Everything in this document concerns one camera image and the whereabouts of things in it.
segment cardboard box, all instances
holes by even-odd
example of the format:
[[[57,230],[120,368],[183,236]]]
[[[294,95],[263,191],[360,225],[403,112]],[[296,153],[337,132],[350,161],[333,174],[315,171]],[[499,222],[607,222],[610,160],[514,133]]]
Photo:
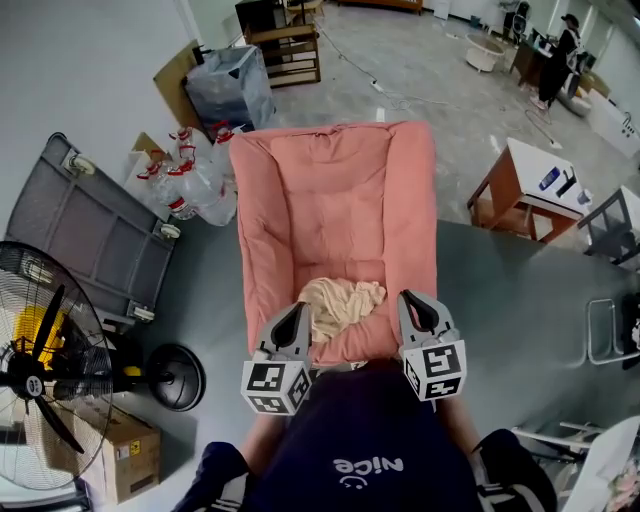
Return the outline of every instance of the cardboard box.
[[[75,429],[100,424],[108,404],[102,399],[87,403],[76,419]],[[102,449],[82,479],[100,502],[119,504],[160,483],[160,431],[126,413],[111,409],[111,420]]]
[[[41,460],[51,469],[73,475],[86,467],[81,478],[89,485],[92,500],[101,504],[119,504],[158,485],[160,431],[114,406],[102,448],[91,462],[100,441],[96,429],[104,427],[109,403],[102,398],[83,400],[75,415],[56,404],[52,408],[86,453],[72,452],[40,415],[40,422],[29,422],[31,428],[25,432],[30,446],[43,455]]]

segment blue object on table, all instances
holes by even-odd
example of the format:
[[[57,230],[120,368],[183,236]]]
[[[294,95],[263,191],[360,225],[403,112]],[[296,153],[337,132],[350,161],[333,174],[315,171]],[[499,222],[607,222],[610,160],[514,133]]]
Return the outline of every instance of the blue object on table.
[[[558,176],[560,176],[560,169],[558,169],[557,167],[554,167],[540,181],[540,185],[538,185],[540,187],[540,190],[548,189],[551,186],[551,184],[558,179]]]

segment person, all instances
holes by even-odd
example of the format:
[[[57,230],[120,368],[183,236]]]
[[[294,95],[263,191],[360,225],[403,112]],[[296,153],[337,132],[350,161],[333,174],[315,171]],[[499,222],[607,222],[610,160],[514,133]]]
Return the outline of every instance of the person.
[[[395,360],[325,372],[290,420],[258,415],[214,442],[174,512],[554,511],[544,471],[507,430],[480,440],[461,398],[420,402]]]
[[[573,14],[567,14],[562,20],[567,28],[562,32],[553,55],[542,68],[538,97],[531,97],[532,103],[541,110],[551,106],[567,77],[575,69],[577,53],[581,46],[578,18]]]

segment gray desk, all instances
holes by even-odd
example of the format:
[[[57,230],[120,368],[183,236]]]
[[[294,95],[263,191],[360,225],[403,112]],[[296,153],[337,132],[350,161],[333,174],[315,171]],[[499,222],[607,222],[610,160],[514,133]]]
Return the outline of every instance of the gray desk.
[[[586,302],[638,284],[635,274],[577,252],[439,222],[440,300],[467,341],[465,395],[480,432],[523,423],[535,428],[556,418],[611,424],[637,413],[640,370],[572,365],[581,357]],[[207,391],[183,414],[144,395],[117,398],[165,432],[165,482],[120,511],[169,509],[193,479],[206,444],[239,443],[251,424],[239,393],[247,343],[235,223],[184,226],[156,311],[141,334],[145,350],[170,341],[190,346],[207,371]]]

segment person standing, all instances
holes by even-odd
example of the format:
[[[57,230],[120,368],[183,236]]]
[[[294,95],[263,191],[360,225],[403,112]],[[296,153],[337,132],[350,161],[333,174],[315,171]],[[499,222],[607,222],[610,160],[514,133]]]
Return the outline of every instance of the person standing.
[[[556,99],[567,77],[575,68],[580,48],[578,19],[573,14],[566,14],[562,20],[567,28],[560,36],[558,47],[542,68],[538,97],[531,97],[531,102],[541,110],[548,109]]]

